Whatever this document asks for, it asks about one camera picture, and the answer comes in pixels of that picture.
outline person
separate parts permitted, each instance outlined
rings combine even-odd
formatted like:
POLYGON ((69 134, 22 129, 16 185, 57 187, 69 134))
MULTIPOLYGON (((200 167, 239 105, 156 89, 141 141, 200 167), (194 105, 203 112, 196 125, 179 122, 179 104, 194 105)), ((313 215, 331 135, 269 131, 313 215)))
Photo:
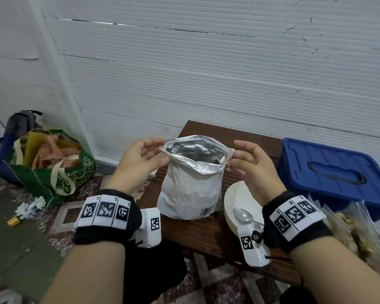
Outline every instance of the person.
MULTIPOLYGON (((159 147, 166 141, 144 138, 128 148, 106 186, 107 192, 119 192, 118 196, 124 198, 136 192, 152 171, 169 162, 169 158, 159 153, 159 147)), ((266 230, 266 226, 271 226, 268 216, 276 203, 283 203, 282 196, 288 199, 292 195, 262 148, 247 141, 235 140, 234 144, 243 150, 235 151, 226 170, 240 174, 254 199, 263 206, 265 243, 273 242, 272 245, 289 252, 315 300, 322 304, 380 304, 380 276, 332 237, 322 221, 307 227, 291 241, 275 234, 274 228, 266 230)), ((138 249, 126 241, 132 232, 123 235, 112 227, 98 228, 76 230, 76 246, 46 291, 42 304, 150 303, 178 285, 186 275, 183 255, 172 243, 162 241, 157 247, 138 249), (155 269, 160 272, 151 275, 155 269)), ((294 296, 294 301, 302 300, 301 293, 286 293, 289 298, 294 296)))

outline person's left hand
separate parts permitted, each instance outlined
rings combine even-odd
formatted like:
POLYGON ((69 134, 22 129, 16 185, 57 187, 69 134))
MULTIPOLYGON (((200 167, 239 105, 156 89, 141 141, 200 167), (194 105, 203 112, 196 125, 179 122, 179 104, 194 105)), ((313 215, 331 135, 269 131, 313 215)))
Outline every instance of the person's left hand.
POLYGON ((169 163, 170 159, 159 153, 159 147, 166 142, 166 138, 153 137, 133 143, 125 151, 106 188, 134 194, 152 171, 169 163))

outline barcode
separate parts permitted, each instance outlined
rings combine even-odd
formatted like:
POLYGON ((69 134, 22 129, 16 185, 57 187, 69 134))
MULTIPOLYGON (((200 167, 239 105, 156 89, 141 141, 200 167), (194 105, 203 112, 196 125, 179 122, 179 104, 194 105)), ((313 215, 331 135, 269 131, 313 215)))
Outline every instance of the barcode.
POLYGON ((207 212, 213 208, 213 206, 209 207, 209 208, 205 208, 205 209, 202 209, 201 212, 200 212, 200 216, 204 216, 207 214, 207 212))

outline wristband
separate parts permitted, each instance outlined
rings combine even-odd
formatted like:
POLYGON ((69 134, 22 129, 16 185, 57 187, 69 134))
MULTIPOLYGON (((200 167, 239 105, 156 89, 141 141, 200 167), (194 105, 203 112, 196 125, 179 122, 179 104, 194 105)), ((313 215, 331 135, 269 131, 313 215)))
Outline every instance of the wristband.
POLYGON ((302 195, 284 192, 265 205, 262 213, 265 244, 288 254, 301 244, 332 236, 331 230, 322 221, 325 215, 302 195))
POLYGON ((125 244, 142 224, 142 213, 132 196, 103 189, 88 197, 75 224, 75 244, 112 241, 125 244))

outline green shopping bag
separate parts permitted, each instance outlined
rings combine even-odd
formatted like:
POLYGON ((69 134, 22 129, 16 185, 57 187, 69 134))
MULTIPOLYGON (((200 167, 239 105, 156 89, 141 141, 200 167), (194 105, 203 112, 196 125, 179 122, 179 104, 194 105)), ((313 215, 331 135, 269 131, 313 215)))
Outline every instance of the green shopping bag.
MULTIPOLYGON (((63 130, 35 129, 35 132, 57 135, 59 138, 80 143, 68 136, 63 130)), ((34 197, 44 197, 45 209, 49 209, 60 203, 66 196, 75 193, 81 185, 92 178, 96 173, 97 165, 94 158, 86 151, 81 150, 79 155, 66 157, 56 163, 53 168, 32 169, 23 166, 23 150, 28 142, 28 135, 18 139, 14 143, 15 155, 12 160, 6 162, 15 176, 34 197), (61 167, 63 161, 80 159, 81 164, 76 167, 61 167)))

